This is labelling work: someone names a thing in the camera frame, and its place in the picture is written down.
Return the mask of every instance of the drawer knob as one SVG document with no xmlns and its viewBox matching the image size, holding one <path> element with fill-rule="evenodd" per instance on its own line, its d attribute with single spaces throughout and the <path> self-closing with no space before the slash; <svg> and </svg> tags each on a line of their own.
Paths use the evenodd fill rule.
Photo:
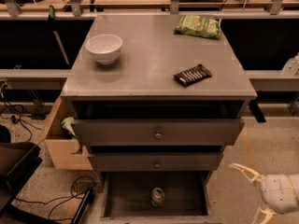
<svg viewBox="0 0 299 224">
<path fill-rule="evenodd" d="M 154 168 L 160 168 L 160 163 L 159 161 L 155 161 L 155 163 L 153 164 Z"/>
<path fill-rule="evenodd" d="M 162 139 L 162 134 L 159 132 L 156 132 L 155 139 L 157 139 L 157 140 Z"/>
</svg>

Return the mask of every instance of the white bottle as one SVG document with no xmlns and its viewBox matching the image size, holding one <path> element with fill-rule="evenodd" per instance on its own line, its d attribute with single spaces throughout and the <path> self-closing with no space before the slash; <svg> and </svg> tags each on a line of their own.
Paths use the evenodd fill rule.
<svg viewBox="0 0 299 224">
<path fill-rule="evenodd" d="M 290 58 L 282 68 L 284 75 L 293 77 L 296 75 L 299 69 L 299 53 L 294 57 Z"/>
</svg>

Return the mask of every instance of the dresser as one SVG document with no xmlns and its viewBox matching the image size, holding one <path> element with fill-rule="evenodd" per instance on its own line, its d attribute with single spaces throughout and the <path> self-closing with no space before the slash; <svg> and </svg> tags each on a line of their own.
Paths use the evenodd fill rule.
<svg viewBox="0 0 299 224">
<path fill-rule="evenodd" d="M 101 65 L 84 42 L 65 82 L 61 97 L 75 118 L 76 137 L 105 186 L 102 217 L 220 223 L 209 216 L 206 182 L 239 136 L 256 93 L 223 33 L 218 40 L 175 35 L 179 19 L 98 15 L 85 42 L 118 35 L 121 56 Z M 212 77 L 187 88 L 174 80 L 197 64 Z M 156 186 L 165 192 L 162 208 L 148 200 Z"/>
</svg>

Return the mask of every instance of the black partition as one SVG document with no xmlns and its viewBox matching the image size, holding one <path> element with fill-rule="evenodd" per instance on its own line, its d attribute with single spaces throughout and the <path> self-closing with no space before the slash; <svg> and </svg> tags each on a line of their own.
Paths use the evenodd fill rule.
<svg viewBox="0 0 299 224">
<path fill-rule="evenodd" d="M 93 19 L 1 21 L 0 69 L 70 69 L 92 24 Z M 69 64 L 54 31 L 62 40 Z"/>
<path fill-rule="evenodd" d="M 281 70 L 299 52 L 299 19 L 223 19 L 221 29 L 245 70 Z"/>
</svg>

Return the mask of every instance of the black chair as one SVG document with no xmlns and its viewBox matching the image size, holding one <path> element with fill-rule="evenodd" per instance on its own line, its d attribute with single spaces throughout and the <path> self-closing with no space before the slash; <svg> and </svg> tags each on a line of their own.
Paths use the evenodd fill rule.
<svg viewBox="0 0 299 224">
<path fill-rule="evenodd" d="M 30 224 L 57 223 L 24 212 L 11 204 L 42 159 L 39 157 L 39 146 L 31 142 L 10 143 L 10 133 L 5 129 L 4 126 L 0 127 L 0 217 L 6 214 L 21 223 Z M 93 189 L 89 189 L 82 198 L 71 223 L 79 223 L 87 203 L 92 201 Z"/>
</svg>

